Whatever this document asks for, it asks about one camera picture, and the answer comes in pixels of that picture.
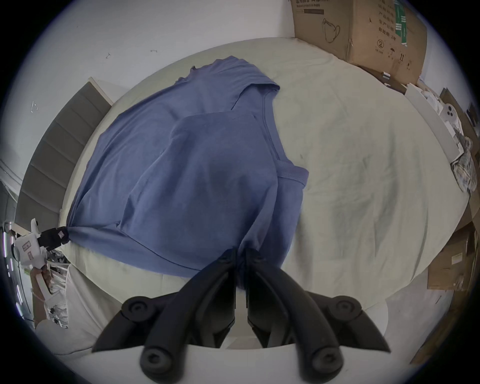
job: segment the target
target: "cardboard flap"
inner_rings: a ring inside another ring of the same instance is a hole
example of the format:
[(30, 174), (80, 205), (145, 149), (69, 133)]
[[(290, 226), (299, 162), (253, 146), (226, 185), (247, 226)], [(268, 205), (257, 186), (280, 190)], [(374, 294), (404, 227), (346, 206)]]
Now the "cardboard flap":
[(472, 213), (472, 217), (474, 217), (478, 211), (480, 210), (480, 180), (479, 180), (479, 164), (477, 160), (475, 159), (475, 156), (472, 156), (473, 159), (473, 164), (475, 164), (475, 170), (477, 171), (477, 188), (471, 193), (470, 195), (470, 200), (469, 200), (469, 205), (470, 205), (470, 211)]
[(422, 95), (420, 88), (413, 84), (408, 84), (405, 97), (415, 107), (432, 130), (438, 144), (442, 147), (448, 162), (452, 163), (457, 160), (460, 155), (463, 154), (463, 149), (462, 151), (459, 150), (458, 145), (452, 137), (452, 134), (449, 132), (445, 122)]
[(457, 232), (459, 229), (464, 228), (466, 225), (470, 224), (471, 222), (472, 222), (472, 212), (470, 209), (470, 204), (467, 204), (467, 207), (465, 208), (465, 212), (463, 213), (463, 216), (460, 218), (460, 221), (458, 222), (454, 232)]
[(460, 105), (457, 103), (455, 98), (452, 96), (448, 88), (444, 88), (442, 93), (440, 94), (440, 99), (446, 103), (446, 104), (452, 104), (456, 110), (456, 113), (458, 115), (458, 118), (460, 119), (460, 122), (462, 123), (462, 130), (463, 133), (466, 137), (470, 138), (473, 142), (473, 146), (471, 149), (472, 156), (475, 156), (475, 154), (479, 151), (480, 149), (480, 141), (479, 138), (477, 137), (477, 134), (475, 133), (472, 125), (470, 124), (470, 120), (468, 119), (467, 115), (465, 112), (462, 110)]
[(353, 0), (292, 0), (295, 37), (347, 60)]
[(480, 233), (480, 211), (472, 218), (473, 227), (477, 233)]
[(442, 251), (428, 266), (428, 289), (465, 290), (468, 288), (472, 270), (470, 264), (473, 264), (474, 259), (473, 234), (472, 227), (467, 226), (452, 235)]
[(387, 72), (403, 84), (416, 83), (427, 50), (427, 27), (405, 4), (403, 10), (405, 44), (396, 33), (393, 0), (355, 0), (348, 62)]

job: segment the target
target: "bed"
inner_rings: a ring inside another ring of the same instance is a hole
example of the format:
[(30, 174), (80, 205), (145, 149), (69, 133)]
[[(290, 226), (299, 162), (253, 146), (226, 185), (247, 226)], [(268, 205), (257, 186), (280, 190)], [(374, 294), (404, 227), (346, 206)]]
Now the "bed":
[[(212, 48), (147, 77), (106, 114), (73, 170), (66, 217), (99, 135), (130, 106), (215, 59), (256, 65), (280, 85), (276, 126), (287, 157), (309, 180), (282, 265), (304, 289), (350, 295), (364, 308), (421, 273), (446, 244), (468, 202), (428, 125), (405, 97), (364, 70), (293, 38)], [(69, 261), (120, 302), (178, 291), (185, 278), (148, 272), (72, 242)]]

